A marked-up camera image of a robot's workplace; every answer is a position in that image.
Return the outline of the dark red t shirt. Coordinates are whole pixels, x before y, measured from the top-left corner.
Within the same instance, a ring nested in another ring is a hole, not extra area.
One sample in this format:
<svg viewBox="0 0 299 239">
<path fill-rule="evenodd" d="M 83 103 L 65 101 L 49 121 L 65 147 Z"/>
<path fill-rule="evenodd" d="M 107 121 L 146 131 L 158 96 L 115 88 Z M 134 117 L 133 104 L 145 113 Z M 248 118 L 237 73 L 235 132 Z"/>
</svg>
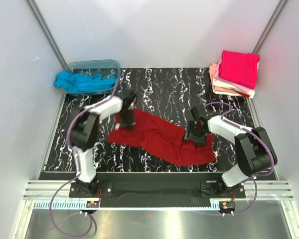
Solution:
<svg viewBox="0 0 299 239">
<path fill-rule="evenodd" d="M 184 141 L 185 129 L 156 115 L 134 109 L 136 124 L 132 130 L 122 125 L 108 135 L 107 142 L 141 147 L 149 154 L 177 166 L 203 165 L 216 160 L 213 151 L 215 136 L 207 136 L 206 144 L 195 146 Z"/>
</svg>

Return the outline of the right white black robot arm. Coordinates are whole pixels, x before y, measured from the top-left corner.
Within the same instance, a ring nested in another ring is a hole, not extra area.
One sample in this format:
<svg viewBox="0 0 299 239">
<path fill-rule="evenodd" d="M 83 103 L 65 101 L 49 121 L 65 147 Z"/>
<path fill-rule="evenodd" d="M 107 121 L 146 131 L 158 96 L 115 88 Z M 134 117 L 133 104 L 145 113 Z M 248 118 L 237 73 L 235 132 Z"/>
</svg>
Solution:
<svg viewBox="0 0 299 239">
<path fill-rule="evenodd" d="M 232 197 L 242 183 L 267 169 L 269 174 L 272 173 L 278 160 L 264 128 L 242 126 L 224 115 L 208 112 L 204 106 L 192 107 L 190 112 L 193 120 L 188 123 L 186 141 L 202 147 L 207 145 L 207 137 L 214 134 L 230 141 L 236 148 L 236 165 L 225 171 L 216 182 L 202 188 L 202 195 Z"/>
</svg>

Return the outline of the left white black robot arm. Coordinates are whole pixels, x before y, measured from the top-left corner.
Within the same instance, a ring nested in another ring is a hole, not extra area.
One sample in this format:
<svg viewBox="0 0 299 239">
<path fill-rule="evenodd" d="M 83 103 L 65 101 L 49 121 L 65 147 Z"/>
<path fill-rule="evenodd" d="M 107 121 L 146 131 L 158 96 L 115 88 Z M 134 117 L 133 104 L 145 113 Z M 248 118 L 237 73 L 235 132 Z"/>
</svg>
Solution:
<svg viewBox="0 0 299 239">
<path fill-rule="evenodd" d="M 110 95 L 100 102 L 75 108 L 72 122 L 67 131 L 67 140 L 72 149 L 76 163 L 76 176 L 71 183 L 71 190 L 84 197 L 94 197 L 101 194 L 101 188 L 94 169 L 93 147 L 98 139 L 99 124 L 111 115 L 118 115 L 120 122 L 116 129 L 131 131 L 135 126 L 134 108 L 137 95 L 128 89 L 122 94 Z"/>
</svg>

